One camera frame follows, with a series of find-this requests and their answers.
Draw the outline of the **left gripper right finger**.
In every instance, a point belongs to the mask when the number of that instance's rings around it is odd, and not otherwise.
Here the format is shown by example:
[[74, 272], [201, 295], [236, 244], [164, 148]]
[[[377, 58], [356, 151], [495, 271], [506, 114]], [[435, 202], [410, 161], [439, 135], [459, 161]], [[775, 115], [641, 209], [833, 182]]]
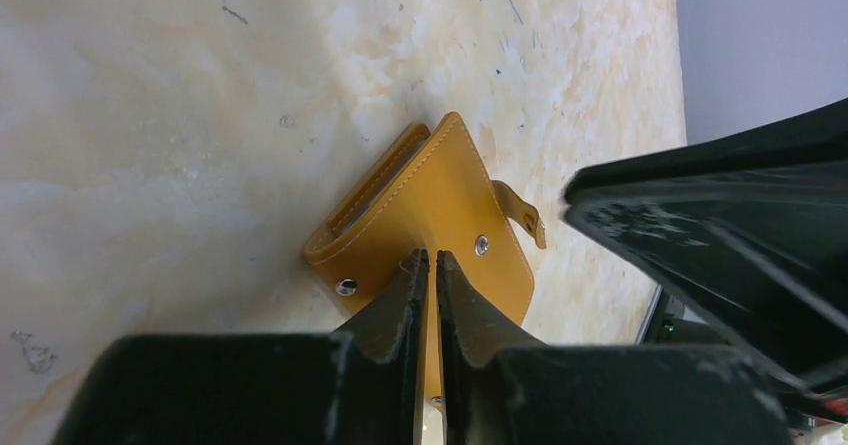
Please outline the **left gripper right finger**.
[[449, 251], [437, 253], [436, 293], [446, 442], [512, 444], [510, 385], [496, 357], [544, 343], [478, 292]]

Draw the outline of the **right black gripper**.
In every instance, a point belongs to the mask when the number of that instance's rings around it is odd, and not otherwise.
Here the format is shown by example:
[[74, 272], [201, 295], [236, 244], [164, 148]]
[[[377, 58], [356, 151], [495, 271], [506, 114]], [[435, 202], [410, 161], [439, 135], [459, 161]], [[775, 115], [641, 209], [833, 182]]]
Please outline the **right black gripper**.
[[847, 103], [579, 170], [566, 223], [681, 300], [777, 382], [847, 419]]

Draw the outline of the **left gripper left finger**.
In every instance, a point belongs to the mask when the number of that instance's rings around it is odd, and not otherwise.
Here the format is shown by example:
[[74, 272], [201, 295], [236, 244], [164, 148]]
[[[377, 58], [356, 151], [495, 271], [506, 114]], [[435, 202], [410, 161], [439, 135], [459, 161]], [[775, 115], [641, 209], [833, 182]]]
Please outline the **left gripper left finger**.
[[335, 330], [335, 444], [419, 444], [429, 257], [414, 250], [389, 285]]

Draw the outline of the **yellow leather card holder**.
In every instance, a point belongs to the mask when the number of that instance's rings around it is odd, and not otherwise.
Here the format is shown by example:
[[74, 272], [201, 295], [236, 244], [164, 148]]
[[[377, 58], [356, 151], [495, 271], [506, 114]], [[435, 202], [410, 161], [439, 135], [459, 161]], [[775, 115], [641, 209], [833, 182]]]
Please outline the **yellow leather card holder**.
[[306, 260], [351, 313], [389, 284], [414, 250], [453, 254], [472, 286], [516, 324], [534, 277], [513, 230], [546, 246], [537, 209], [490, 178], [461, 116], [408, 126], [306, 242]]

